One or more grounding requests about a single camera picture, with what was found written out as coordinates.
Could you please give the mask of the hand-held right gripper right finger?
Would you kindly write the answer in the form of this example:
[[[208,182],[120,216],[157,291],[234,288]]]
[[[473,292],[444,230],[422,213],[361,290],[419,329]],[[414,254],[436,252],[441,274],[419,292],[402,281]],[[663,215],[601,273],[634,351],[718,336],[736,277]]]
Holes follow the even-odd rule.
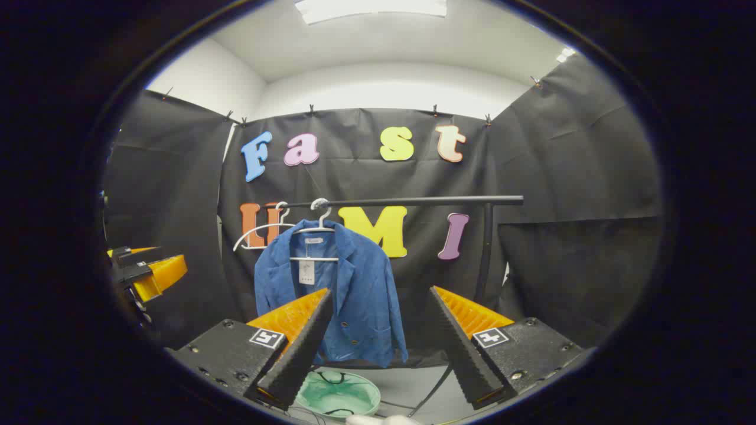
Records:
[[[584,354],[539,318],[514,321],[440,287],[431,287],[428,299],[436,339],[476,410],[531,393]]]

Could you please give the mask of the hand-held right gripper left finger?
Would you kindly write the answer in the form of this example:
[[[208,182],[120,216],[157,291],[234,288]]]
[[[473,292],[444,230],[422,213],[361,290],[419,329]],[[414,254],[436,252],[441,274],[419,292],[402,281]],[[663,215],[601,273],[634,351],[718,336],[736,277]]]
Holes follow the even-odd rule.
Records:
[[[235,397],[289,409],[333,316],[328,289],[243,323],[225,319],[168,352],[184,368]]]

